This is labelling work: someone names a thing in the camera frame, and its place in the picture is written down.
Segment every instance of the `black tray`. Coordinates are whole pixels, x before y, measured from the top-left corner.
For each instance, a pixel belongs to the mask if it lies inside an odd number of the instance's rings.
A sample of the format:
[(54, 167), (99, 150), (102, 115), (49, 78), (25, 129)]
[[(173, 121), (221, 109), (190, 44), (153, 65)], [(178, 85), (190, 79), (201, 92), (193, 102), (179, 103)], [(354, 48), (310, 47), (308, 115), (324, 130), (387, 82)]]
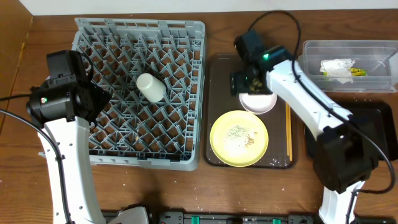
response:
[[(223, 114), (233, 110), (244, 110), (239, 102), (238, 96), (231, 96), (229, 87), (229, 75), (242, 69), (239, 57), (235, 54), (217, 54), (211, 60), (210, 70), (206, 76), (207, 79), (207, 115), (205, 127), (206, 146), (204, 157), (207, 163), (213, 166), (230, 167), (224, 164), (214, 154), (210, 145), (210, 131), (212, 124)], [(263, 169), (288, 169), (292, 167), (296, 161), (296, 152), (293, 148), (291, 151), (292, 160), (287, 154), (288, 142), (287, 132), (287, 109), (286, 102), (281, 98), (277, 99), (277, 103), (270, 111), (258, 116), (264, 122), (268, 130), (269, 143), (264, 156), (255, 164), (249, 166), (251, 168)]]
[[(390, 161), (398, 159), (398, 142), (394, 118), (390, 106), (384, 102), (337, 102), (340, 106), (350, 110), (355, 118), (373, 121), (370, 127), (360, 127), (365, 134), (376, 143)], [(305, 127), (307, 151), (314, 157), (317, 145), (311, 132)]]

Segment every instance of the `dish rack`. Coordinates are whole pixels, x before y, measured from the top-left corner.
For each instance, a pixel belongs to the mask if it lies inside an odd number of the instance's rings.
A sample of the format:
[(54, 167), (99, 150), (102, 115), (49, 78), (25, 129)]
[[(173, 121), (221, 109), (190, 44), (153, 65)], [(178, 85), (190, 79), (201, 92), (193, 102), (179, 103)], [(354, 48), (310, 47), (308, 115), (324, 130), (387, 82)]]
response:
[[(194, 170), (205, 80), (205, 25), (199, 21), (76, 18), (72, 50), (86, 53), (93, 82), (112, 99), (91, 127), (92, 164)], [(87, 71), (90, 64), (84, 59)], [(167, 87), (149, 102), (136, 86), (150, 73)]]

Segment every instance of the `wooden tabletop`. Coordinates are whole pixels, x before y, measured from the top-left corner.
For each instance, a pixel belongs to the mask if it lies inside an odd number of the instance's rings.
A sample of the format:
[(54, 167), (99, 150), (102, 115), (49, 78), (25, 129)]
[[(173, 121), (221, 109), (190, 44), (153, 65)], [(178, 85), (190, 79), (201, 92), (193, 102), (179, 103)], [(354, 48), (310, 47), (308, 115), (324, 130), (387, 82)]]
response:
[[(398, 10), (297, 11), (303, 40), (388, 39), (398, 37)], [(208, 58), (234, 52), (234, 38), (242, 34), (260, 12), (96, 15), (135, 19), (198, 20), (206, 24)], [(76, 16), (37, 16), (24, 51), (12, 94), (28, 93), (48, 76), (45, 56), (71, 49)], [(270, 16), (256, 29), (267, 45), (282, 44), (292, 50), (297, 37), (289, 18)], [(388, 102), (398, 121), (398, 94), (336, 94), (356, 100)], [(10, 102), (8, 110), (28, 118), (26, 99)], [(119, 210), (129, 204), (184, 208), (189, 212), (288, 214), (317, 213), (323, 186), (305, 152), (303, 123), (292, 118), (293, 147), (298, 163), (291, 170), (216, 168), (200, 159), (192, 172), (151, 170), (126, 166), (94, 166), (95, 190), (103, 210)], [(38, 156), (42, 146), (37, 133), (10, 117), (0, 135), (0, 222), (52, 223), (52, 198), (46, 160)], [(389, 183), (384, 162), (373, 171), (364, 188), (381, 189)], [(398, 187), (385, 195), (359, 195), (358, 215), (382, 215), (398, 219)]]

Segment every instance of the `small white bowl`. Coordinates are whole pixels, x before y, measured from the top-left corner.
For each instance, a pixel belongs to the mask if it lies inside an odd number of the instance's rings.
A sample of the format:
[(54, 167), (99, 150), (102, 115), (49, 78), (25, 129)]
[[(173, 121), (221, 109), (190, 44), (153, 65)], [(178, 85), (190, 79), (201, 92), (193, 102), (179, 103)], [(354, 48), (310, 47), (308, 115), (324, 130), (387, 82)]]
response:
[(239, 101), (243, 108), (254, 115), (260, 115), (270, 111), (276, 104), (277, 96), (275, 93), (270, 95), (248, 95), (239, 94)]

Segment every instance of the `overturned white cup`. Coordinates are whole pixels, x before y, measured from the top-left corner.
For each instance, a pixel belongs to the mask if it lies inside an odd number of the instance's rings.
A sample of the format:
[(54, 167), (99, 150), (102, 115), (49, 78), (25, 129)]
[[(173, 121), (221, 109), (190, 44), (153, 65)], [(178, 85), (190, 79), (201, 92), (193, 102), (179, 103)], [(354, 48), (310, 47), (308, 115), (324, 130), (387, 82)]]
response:
[(166, 86), (149, 73), (143, 73), (137, 79), (137, 87), (150, 102), (156, 103), (163, 99)]

